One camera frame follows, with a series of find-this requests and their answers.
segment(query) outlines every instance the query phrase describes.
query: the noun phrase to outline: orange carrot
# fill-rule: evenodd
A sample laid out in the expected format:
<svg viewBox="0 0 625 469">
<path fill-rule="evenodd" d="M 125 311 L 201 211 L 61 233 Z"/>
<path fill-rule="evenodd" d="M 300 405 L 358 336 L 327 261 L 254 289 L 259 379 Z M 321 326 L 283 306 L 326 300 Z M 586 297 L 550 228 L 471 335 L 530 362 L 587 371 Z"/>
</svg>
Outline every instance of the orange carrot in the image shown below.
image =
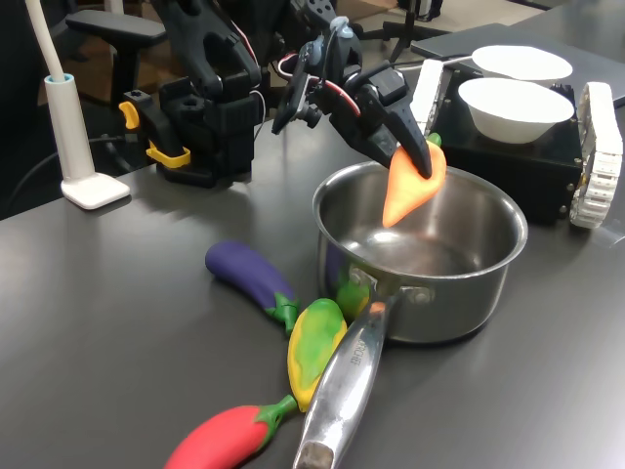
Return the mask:
<svg viewBox="0 0 625 469">
<path fill-rule="evenodd" d="M 399 222 L 415 208 L 436 195 L 442 187 L 447 171 L 447 162 L 442 149 L 428 142 L 432 158 L 432 177 L 424 179 L 414 167 L 408 153 L 399 147 L 391 160 L 389 186 L 384 202 L 382 226 L 389 228 Z"/>
</svg>

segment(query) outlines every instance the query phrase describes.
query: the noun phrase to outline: pot rim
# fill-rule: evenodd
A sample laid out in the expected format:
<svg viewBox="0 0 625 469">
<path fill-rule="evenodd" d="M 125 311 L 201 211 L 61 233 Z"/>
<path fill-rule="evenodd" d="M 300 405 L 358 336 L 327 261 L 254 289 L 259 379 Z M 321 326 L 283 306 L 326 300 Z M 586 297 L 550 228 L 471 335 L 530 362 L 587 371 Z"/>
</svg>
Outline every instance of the pot rim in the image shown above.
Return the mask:
<svg viewBox="0 0 625 469">
<path fill-rule="evenodd" d="M 490 267 L 487 267 L 486 269 L 481 269 L 479 271 L 469 272 L 469 273 L 466 273 L 466 274 L 459 274 L 459 275 L 454 275 L 454 276 L 427 276 L 427 275 L 418 275 L 417 276 L 417 275 L 414 275 L 414 274 L 407 274 L 407 273 L 396 271 L 396 270 L 393 270 L 393 269 L 380 267 L 378 265 L 375 265 L 375 264 L 367 261 L 363 257 L 353 253 L 348 248 L 346 248 L 343 244 L 338 242 L 325 229 L 325 226 L 323 225 L 323 222 L 321 220 L 321 214 L 319 213 L 321 200 L 323 199 L 323 196 L 325 195 L 325 193 L 329 191 L 329 188 L 331 186 L 333 186 L 335 184 L 338 184 L 339 181 L 343 180 L 348 175 L 350 175 L 352 173 L 356 173 L 356 172 L 364 172 L 364 171 L 367 171 L 367 170 L 378 169 L 378 168 L 386 170 L 386 168 L 384 168 L 384 166 L 382 166 L 381 164 L 379 164 L 379 163 L 377 163 L 375 161 L 365 161 L 363 163 L 353 164 L 353 165 L 348 166 L 346 168 L 340 169 L 339 171 L 335 172 L 334 174 L 328 176 L 319 185 L 319 187 L 314 192 L 314 195 L 312 196 L 312 210 L 314 212 L 314 220 L 316 221 L 316 225 L 318 226 L 318 228 L 321 231 L 321 233 L 328 240 L 330 240 L 330 242 L 332 242 L 332 244 L 334 244 L 334 246 L 336 246 L 338 249 L 340 249 L 345 254 L 348 254 L 351 257 L 356 258 L 358 261 L 362 262 L 365 265 L 372 266 L 373 268 L 375 268 L 375 269 L 377 269 L 377 270 L 379 270 L 381 272 L 385 272 L 387 274 L 391 274 L 391 275 L 395 275 L 395 276 L 406 277 L 406 278 L 414 278 L 414 279 L 452 280 L 452 279 L 461 279 L 461 278 L 480 277 L 480 276 L 484 276 L 486 274 L 489 274 L 491 272 L 497 271 L 497 270 L 499 270 L 501 268 L 506 267 L 508 264 L 510 264 L 521 253 L 521 251 L 523 251 L 523 248 L 525 247 L 525 244 L 527 242 L 527 220 L 525 220 L 525 216 L 523 215 L 523 212 L 521 211 L 521 209 L 519 208 L 517 203 L 514 202 L 509 195 L 507 195 L 505 192 L 503 192 L 497 186 L 495 186 L 492 183 L 489 183 L 485 179 L 483 179 L 483 178 L 481 178 L 479 176 L 476 176 L 475 174 L 471 174 L 471 173 L 469 173 L 467 171 L 463 171 L 461 169 L 452 168 L 452 167 L 447 166 L 447 172 L 448 173 L 454 174 L 456 176 L 460 176 L 461 178 L 468 179 L 470 181 L 473 181 L 473 182 L 479 184 L 480 186 L 482 186 L 482 187 L 486 188 L 487 190 L 491 191 L 492 193 L 495 193 L 495 194 L 499 195 L 501 197 L 502 201 L 506 205 L 509 206 L 509 208 L 511 210 L 511 213 L 514 216 L 514 220 L 513 221 L 518 226 L 519 236 L 518 236 L 517 243 L 515 244 L 514 249 L 512 249 L 512 251 L 504 259 L 499 261 L 497 264 L 494 264 L 494 265 L 492 265 Z"/>
</svg>

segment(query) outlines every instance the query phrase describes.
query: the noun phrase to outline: stainless steel pot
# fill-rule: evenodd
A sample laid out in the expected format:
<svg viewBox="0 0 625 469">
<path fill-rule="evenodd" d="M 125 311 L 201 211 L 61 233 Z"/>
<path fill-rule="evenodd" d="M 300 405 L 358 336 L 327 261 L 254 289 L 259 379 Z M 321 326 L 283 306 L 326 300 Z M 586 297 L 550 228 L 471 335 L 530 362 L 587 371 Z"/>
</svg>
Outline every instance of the stainless steel pot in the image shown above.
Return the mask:
<svg viewBox="0 0 625 469">
<path fill-rule="evenodd" d="M 317 386 L 294 468 L 339 463 L 362 416 L 385 336 L 428 344 L 478 330 L 492 314 L 527 222 L 501 190 L 447 169 L 428 203 L 382 227 L 388 171 L 362 163 L 328 178 L 313 198 L 318 281 L 354 323 Z"/>
</svg>

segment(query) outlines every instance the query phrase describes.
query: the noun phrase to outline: chair armrest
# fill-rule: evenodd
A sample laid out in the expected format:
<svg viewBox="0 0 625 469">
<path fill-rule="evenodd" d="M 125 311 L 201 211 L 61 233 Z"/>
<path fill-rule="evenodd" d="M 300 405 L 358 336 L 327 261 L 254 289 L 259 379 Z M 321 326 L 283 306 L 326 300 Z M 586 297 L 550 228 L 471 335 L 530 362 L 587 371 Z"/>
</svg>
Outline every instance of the chair armrest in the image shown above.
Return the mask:
<svg viewBox="0 0 625 469">
<path fill-rule="evenodd" d="M 70 29 L 101 37 L 117 50 L 138 50 L 151 47 L 166 38 L 161 23 L 129 15 L 83 10 L 67 15 Z"/>
</svg>

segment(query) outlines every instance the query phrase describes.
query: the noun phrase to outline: rivet on pot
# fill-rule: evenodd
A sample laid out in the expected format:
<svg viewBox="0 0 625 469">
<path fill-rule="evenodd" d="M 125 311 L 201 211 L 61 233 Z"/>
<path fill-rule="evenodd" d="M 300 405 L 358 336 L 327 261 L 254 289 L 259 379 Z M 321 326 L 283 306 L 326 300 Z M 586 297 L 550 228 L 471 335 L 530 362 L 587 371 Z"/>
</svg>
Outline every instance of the rivet on pot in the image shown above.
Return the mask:
<svg viewBox="0 0 625 469">
<path fill-rule="evenodd" d="M 413 305 L 427 305 L 434 300 L 434 292 L 425 286 L 403 287 L 405 298 Z"/>
</svg>

